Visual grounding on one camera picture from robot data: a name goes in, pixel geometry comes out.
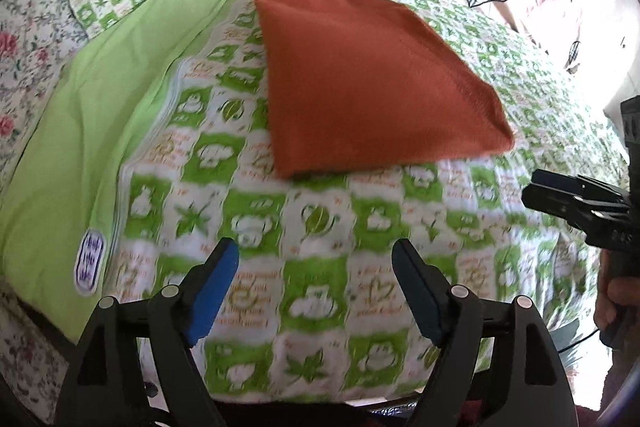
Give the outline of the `person's right hand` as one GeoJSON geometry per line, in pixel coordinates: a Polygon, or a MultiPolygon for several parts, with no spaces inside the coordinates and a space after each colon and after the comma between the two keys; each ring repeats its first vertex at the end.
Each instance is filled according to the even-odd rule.
{"type": "Polygon", "coordinates": [[[616,306],[633,308],[639,306],[638,277],[612,277],[610,257],[609,251],[600,251],[598,292],[593,315],[594,324],[600,331],[604,331],[616,319],[616,306]]]}

